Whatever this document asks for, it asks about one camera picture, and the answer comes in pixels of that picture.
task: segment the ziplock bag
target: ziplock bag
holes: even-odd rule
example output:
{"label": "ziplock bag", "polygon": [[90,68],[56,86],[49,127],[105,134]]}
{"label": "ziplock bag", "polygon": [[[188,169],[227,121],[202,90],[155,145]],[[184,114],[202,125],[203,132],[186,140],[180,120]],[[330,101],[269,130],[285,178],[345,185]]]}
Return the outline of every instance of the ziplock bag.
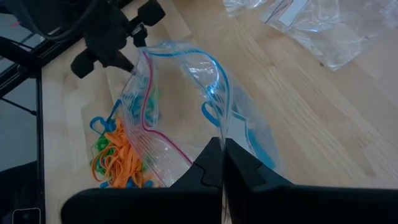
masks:
{"label": "ziplock bag", "polygon": [[224,0],[228,15],[234,16],[244,11],[254,9],[267,2],[267,0]]}
{"label": "ziplock bag", "polygon": [[139,48],[140,61],[121,94],[131,144],[169,187],[212,137],[233,138],[275,169],[279,155],[250,97],[206,52],[187,43]]}
{"label": "ziplock bag", "polygon": [[398,0],[275,0],[260,20],[337,70],[398,24]]}

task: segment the white paper tag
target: white paper tag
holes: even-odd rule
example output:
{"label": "white paper tag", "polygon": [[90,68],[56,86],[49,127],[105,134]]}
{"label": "white paper tag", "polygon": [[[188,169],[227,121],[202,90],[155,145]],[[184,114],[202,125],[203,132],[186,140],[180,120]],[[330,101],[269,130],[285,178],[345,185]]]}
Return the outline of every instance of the white paper tag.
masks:
{"label": "white paper tag", "polygon": [[291,5],[289,5],[284,13],[279,17],[278,21],[286,27],[289,27],[292,25],[297,14],[303,9],[306,3],[307,0],[293,0]]}
{"label": "white paper tag", "polygon": [[239,119],[241,115],[235,116],[234,113],[229,120],[229,128],[227,138],[234,139],[242,148],[247,150],[253,156],[256,156],[252,148],[249,146],[248,139],[246,138],[246,121],[245,119]]}

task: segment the wooden surface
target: wooden surface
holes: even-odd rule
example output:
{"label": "wooden surface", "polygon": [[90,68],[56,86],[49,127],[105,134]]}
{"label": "wooden surface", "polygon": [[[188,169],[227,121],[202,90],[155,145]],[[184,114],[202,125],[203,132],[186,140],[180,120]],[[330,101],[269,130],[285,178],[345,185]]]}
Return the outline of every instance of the wooden surface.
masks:
{"label": "wooden surface", "polygon": [[[274,133],[296,184],[398,187],[398,33],[337,72],[298,43],[265,26],[258,10],[227,16],[221,0],[159,1],[167,16],[149,28],[149,45],[186,40],[212,54],[247,89]],[[143,1],[124,9],[129,19]],[[102,68],[84,79],[70,70],[80,41],[44,68],[47,222],[59,223],[64,201],[98,186],[88,167],[95,142],[88,123],[107,116],[129,74]],[[129,40],[122,50],[133,62]]]}

